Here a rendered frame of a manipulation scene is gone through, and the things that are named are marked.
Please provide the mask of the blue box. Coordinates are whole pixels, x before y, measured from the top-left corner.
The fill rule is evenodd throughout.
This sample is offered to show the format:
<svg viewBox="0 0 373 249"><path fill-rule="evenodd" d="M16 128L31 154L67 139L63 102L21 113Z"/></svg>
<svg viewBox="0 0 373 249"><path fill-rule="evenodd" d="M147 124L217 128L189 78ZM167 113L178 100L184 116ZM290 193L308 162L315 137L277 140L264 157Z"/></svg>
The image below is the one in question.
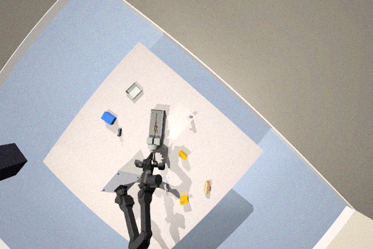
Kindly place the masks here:
<svg viewBox="0 0 373 249"><path fill-rule="evenodd" d="M101 119L104 120L109 125L113 125L117 118L114 115L110 114L109 112L105 111Z"/></svg>

